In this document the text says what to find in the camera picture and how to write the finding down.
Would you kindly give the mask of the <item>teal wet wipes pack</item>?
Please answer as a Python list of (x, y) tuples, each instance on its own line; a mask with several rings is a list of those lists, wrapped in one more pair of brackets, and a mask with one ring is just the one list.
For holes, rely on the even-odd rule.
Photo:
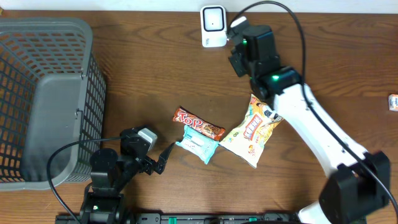
[(183, 139), (175, 144), (198, 156), (205, 164), (209, 163), (219, 146), (218, 141), (204, 136), (188, 125), (184, 126)]

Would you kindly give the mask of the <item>orange Top chocolate bar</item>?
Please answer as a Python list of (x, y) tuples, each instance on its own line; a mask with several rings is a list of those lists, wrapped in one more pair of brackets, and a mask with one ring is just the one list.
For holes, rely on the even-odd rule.
[(194, 130), (198, 131), (202, 135), (211, 138), (215, 141), (219, 141), (225, 133), (225, 129), (219, 126), (216, 126), (212, 123), (209, 123), (195, 114), (188, 112), (187, 110), (179, 107), (174, 116), (172, 121), (183, 123)]

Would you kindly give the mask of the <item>yellow wiper bag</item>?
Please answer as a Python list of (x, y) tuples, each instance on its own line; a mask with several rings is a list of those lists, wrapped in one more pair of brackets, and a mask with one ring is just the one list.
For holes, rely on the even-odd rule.
[(268, 104), (252, 94), (242, 123), (220, 141), (220, 146), (256, 168), (266, 142), (283, 120)]

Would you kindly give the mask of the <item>small orange packet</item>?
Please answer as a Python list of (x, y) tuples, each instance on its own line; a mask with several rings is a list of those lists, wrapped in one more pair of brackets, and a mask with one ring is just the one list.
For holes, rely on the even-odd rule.
[(398, 94), (391, 94), (388, 97), (390, 111), (398, 111)]

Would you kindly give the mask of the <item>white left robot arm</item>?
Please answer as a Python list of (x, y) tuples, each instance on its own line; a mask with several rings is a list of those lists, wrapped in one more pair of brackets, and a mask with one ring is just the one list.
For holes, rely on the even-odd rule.
[(154, 147), (157, 135), (147, 127), (125, 129), (120, 140), (120, 154), (103, 148), (90, 157), (91, 184), (85, 189), (80, 223), (135, 223), (121, 191), (139, 173), (163, 173), (175, 145), (168, 146), (155, 161), (147, 153)]

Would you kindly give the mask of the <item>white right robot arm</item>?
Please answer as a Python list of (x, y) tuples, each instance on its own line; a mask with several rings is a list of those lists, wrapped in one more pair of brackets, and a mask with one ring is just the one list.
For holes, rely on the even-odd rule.
[(396, 205), (389, 187), (391, 165), (383, 152), (369, 153), (328, 115), (305, 84), (304, 74), (280, 64), (272, 29), (233, 22), (229, 61), (238, 76), (249, 75), (254, 95), (276, 118), (284, 118), (321, 164), (328, 180), (318, 200), (296, 213), (301, 223), (354, 223)]

